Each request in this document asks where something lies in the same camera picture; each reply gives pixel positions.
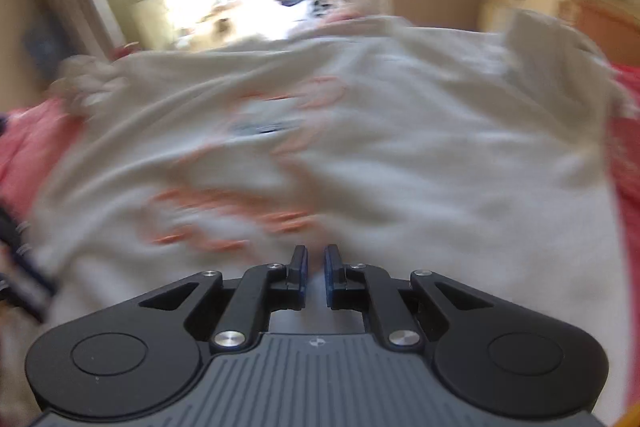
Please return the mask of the pink floral bed blanket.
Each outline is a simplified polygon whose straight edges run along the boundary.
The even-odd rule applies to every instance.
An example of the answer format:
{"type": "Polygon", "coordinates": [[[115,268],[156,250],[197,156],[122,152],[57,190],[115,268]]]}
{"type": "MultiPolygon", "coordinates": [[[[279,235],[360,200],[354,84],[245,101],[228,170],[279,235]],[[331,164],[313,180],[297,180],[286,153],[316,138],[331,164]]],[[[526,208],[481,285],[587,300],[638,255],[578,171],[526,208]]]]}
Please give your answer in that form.
{"type": "MultiPolygon", "coordinates": [[[[36,106],[2,115],[1,204],[22,222],[52,169],[76,141],[84,118],[74,116],[55,95],[36,106]]],[[[611,173],[620,208],[631,287],[632,371],[628,403],[639,402],[639,117],[617,116],[608,129],[611,173]]]]}

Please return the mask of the white sweatshirt orange bear outline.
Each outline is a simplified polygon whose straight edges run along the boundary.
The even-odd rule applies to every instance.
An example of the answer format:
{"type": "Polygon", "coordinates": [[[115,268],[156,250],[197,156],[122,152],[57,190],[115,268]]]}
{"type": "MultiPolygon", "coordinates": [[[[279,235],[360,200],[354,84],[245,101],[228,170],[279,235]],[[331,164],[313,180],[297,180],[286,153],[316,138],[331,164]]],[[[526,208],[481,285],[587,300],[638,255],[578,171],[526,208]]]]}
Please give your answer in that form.
{"type": "Polygon", "coordinates": [[[61,284],[49,326],[297,244],[318,267],[333,243],[585,329],[610,360],[597,414],[623,412],[630,289],[605,145],[626,98],[573,28],[366,17],[209,52],[75,57],[61,83],[86,123],[32,214],[61,284]]]}

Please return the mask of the cream two-drawer nightstand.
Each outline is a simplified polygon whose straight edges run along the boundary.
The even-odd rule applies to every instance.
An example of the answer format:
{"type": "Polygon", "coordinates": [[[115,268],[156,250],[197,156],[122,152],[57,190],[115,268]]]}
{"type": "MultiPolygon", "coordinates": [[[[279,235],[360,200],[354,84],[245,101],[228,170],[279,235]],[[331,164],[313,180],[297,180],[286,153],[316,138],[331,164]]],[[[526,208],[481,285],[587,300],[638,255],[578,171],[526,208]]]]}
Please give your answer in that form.
{"type": "Polygon", "coordinates": [[[639,65],[639,10],[622,0],[482,0],[478,29],[500,31],[516,10],[562,20],[588,36],[617,65],[639,65]]]}

